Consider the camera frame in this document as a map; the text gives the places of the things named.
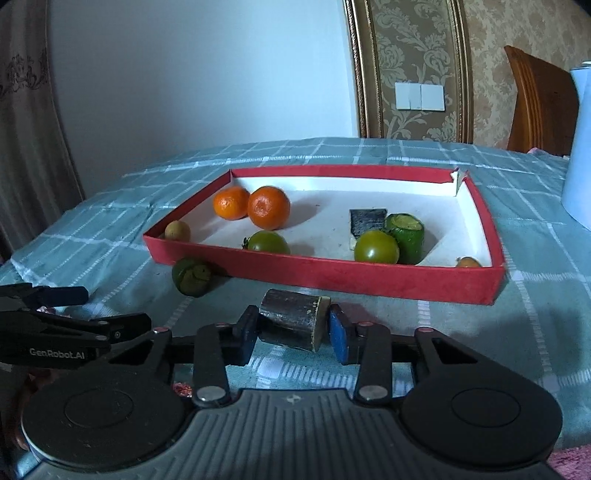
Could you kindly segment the green cucumber chunk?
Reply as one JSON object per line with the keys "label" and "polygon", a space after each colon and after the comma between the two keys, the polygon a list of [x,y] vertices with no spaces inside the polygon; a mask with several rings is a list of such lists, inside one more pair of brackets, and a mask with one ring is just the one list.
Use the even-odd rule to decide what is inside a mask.
{"label": "green cucumber chunk", "polygon": [[171,277],[179,293],[197,298],[211,291],[221,278],[221,270],[211,262],[185,257],[172,266]]}
{"label": "green cucumber chunk", "polygon": [[400,264],[416,265],[422,260],[425,227],[418,218],[408,213],[390,214],[385,230],[397,241]]}

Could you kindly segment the green tomato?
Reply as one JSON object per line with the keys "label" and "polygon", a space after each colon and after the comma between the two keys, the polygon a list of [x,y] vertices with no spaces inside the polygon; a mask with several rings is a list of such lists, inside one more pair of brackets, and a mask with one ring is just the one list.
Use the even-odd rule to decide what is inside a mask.
{"label": "green tomato", "polygon": [[260,230],[245,237],[242,241],[242,249],[273,254],[290,254],[290,246],[287,241],[274,231]]}
{"label": "green tomato", "polygon": [[380,230],[370,230],[356,240],[353,257],[356,262],[397,264],[400,248],[393,236]]}

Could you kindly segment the brown longan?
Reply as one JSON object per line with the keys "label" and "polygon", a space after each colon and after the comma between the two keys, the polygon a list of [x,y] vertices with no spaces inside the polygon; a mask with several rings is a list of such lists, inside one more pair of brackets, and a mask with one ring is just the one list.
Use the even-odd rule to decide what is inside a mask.
{"label": "brown longan", "polygon": [[164,230],[164,239],[169,241],[189,242],[191,238],[190,227],[181,220],[174,220],[167,224]]}

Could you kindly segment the small orange tangerine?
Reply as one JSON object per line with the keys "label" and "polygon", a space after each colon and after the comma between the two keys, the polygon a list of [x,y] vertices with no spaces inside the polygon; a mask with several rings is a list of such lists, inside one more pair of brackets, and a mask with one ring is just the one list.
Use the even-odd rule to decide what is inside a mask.
{"label": "small orange tangerine", "polygon": [[241,186],[230,186],[219,190],[213,197],[214,213],[224,220],[235,221],[247,216],[249,191]]}

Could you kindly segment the large orange tangerine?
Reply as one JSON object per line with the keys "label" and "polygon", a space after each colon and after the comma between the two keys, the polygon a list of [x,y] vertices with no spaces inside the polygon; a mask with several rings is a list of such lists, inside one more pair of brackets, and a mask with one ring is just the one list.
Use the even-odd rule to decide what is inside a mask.
{"label": "large orange tangerine", "polygon": [[276,230],[287,224],[290,207],[290,199],[283,190],[263,186],[249,195],[247,216],[260,229]]}

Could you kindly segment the patterned curtain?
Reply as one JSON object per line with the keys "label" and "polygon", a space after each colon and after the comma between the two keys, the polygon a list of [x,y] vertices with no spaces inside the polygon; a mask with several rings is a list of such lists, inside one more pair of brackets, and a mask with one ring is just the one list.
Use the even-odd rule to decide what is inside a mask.
{"label": "patterned curtain", "polygon": [[1,242],[13,253],[84,199],[57,113],[49,3],[1,6]]}

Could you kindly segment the red shallow cardboard tray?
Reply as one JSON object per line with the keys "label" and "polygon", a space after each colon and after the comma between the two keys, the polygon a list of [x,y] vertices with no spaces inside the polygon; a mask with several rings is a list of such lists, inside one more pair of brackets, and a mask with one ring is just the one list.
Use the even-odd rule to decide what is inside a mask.
{"label": "red shallow cardboard tray", "polygon": [[[280,235],[290,254],[242,249],[256,232],[248,218],[226,221],[213,210],[221,189],[280,188],[291,202]],[[356,262],[349,210],[384,208],[424,225],[423,258],[416,266]],[[164,239],[174,220],[191,230],[189,242]],[[390,165],[304,165],[225,169],[143,235],[152,259],[173,264],[201,259],[232,277],[339,292],[417,300],[495,302],[505,258],[492,215],[473,180],[459,170]],[[457,268],[470,256],[481,268]]]}

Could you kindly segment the teal plaid bedsheet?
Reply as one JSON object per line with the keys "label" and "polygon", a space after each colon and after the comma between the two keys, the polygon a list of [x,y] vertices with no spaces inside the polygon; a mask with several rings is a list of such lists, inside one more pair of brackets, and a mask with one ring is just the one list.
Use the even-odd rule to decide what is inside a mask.
{"label": "teal plaid bedsheet", "polygon": [[125,174],[18,250],[5,284],[82,285],[79,319],[144,312],[177,335],[208,320],[232,321],[266,284],[223,282],[200,298],[181,295],[154,263],[143,233],[225,169],[280,165],[413,165],[467,171],[502,241],[507,274],[491,306],[335,294],[359,321],[399,333],[431,326],[536,381],[590,370],[590,234],[561,205],[568,163],[547,153],[470,144],[318,138],[229,145],[180,154]]}

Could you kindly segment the white electric kettle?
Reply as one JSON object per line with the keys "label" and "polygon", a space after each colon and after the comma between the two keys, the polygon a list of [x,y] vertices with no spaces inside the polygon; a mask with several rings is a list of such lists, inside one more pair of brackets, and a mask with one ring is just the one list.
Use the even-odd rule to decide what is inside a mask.
{"label": "white electric kettle", "polygon": [[579,99],[579,110],[562,192],[562,205],[574,220],[589,230],[591,223],[590,61],[586,60],[581,66],[572,69],[571,76]]}

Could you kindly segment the white wall switch panel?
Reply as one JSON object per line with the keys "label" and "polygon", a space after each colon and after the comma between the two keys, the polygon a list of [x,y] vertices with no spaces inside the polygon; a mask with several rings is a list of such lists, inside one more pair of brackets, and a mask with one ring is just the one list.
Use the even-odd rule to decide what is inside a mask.
{"label": "white wall switch panel", "polygon": [[394,101],[398,110],[446,110],[445,90],[442,85],[396,82]]}

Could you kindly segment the gold picture frame moulding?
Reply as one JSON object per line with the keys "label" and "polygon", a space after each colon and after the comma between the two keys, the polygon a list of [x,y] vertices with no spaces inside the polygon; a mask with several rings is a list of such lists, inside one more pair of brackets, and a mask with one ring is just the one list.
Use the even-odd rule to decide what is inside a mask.
{"label": "gold picture frame moulding", "polygon": [[[473,79],[462,1],[345,1],[362,138],[471,143]],[[396,83],[443,87],[444,109],[402,110]]]}

